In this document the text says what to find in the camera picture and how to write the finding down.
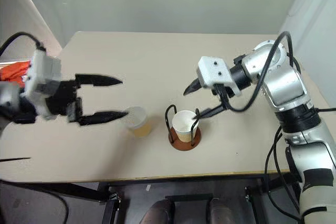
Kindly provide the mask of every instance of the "paper cup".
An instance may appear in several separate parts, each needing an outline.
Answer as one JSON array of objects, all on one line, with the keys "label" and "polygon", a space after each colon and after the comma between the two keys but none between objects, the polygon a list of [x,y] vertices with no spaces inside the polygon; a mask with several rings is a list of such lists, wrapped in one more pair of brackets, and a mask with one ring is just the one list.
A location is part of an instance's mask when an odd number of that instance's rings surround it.
[{"label": "paper cup", "polygon": [[121,119],[125,126],[137,137],[147,136],[151,132],[151,125],[148,122],[145,109],[140,106],[132,106],[126,111],[128,115]]},{"label": "paper cup", "polygon": [[[178,138],[184,142],[188,143],[191,142],[191,126],[196,121],[193,119],[195,117],[195,113],[189,110],[182,110],[177,112],[172,120],[173,128],[175,129],[175,132],[177,133]],[[193,136],[195,137],[195,133],[197,130],[198,122],[196,123],[194,130],[193,130]]]}]

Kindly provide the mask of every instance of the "orange object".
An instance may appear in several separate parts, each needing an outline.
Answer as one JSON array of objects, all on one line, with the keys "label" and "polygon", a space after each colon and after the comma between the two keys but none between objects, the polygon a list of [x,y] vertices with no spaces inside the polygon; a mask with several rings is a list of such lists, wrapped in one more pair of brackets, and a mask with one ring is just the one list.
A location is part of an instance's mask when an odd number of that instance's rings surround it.
[{"label": "orange object", "polygon": [[0,80],[17,82],[23,88],[25,83],[22,77],[26,74],[29,63],[29,61],[17,62],[0,69]]}]

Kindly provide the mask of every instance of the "floor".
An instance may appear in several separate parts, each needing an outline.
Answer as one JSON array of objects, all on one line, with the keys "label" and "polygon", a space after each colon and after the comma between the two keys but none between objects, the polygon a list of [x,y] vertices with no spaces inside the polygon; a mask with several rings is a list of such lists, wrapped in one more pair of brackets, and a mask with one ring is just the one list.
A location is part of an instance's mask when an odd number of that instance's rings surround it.
[{"label": "floor", "polygon": [[[234,212],[237,224],[255,223],[250,203],[246,202],[244,187],[255,185],[254,180],[212,180],[206,182],[167,182],[119,186],[114,189],[124,199],[122,211],[118,215],[118,223],[139,223],[145,212],[157,200],[168,195],[207,194],[212,193],[221,198]],[[78,185],[97,189],[98,183],[80,183]],[[278,204],[290,213],[295,214],[286,192],[279,189],[273,192]],[[69,205],[68,224],[101,223],[105,205],[75,198],[64,197]],[[269,223],[295,223],[280,214],[263,197],[263,204]],[[7,224],[25,223],[62,223],[64,207],[58,199],[44,193],[0,185],[0,205]],[[177,202],[175,223],[205,223],[206,201]]]}]

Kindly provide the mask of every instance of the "table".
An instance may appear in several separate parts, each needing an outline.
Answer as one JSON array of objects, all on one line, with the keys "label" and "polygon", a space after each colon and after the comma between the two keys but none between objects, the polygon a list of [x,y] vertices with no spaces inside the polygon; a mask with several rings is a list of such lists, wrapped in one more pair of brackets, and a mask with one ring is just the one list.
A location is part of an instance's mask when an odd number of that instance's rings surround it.
[{"label": "table", "polygon": [[[278,121],[263,95],[246,113],[223,112],[200,122],[202,140],[191,151],[180,152],[168,141],[164,112],[170,104],[178,110],[200,110],[218,105],[217,97],[201,90],[183,97],[196,78],[201,56],[233,59],[250,52],[275,35],[168,34],[78,32],[59,58],[64,80],[75,73],[100,73],[120,78],[123,85],[82,86],[83,111],[123,110],[143,106],[152,132],[134,138],[120,121],[80,127],[66,118],[39,118],[36,124],[10,124],[0,141],[0,158],[31,157],[0,164],[0,178],[12,182],[89,182],[162,179],[194,176],[260,174],[272,145]],[[303,71],[303,79],[320,108],[327,107],[316,85]],[[253,88],[232,104],[242,106]],[[324,114],[332,135],[332,115]],[[288,169],[284,141],[278,146],[279,165]],[[274,162],[270,160],[270,170]]]}]

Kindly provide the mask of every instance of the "person's foot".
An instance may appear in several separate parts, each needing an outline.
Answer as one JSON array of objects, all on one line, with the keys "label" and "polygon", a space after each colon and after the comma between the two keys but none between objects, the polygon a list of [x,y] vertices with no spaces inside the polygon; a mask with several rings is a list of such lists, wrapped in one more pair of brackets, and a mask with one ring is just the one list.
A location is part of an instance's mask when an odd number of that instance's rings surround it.
[{"label": "person's foot", "polygon": [[175,205],[168,199],[160,200],[143,216],[140,224],[173,224]]},{"label": "person's foot", "polygon": [[213,198],[209,203],[208,222],[210,224],[235,224],[231,209],[218,198]]}]

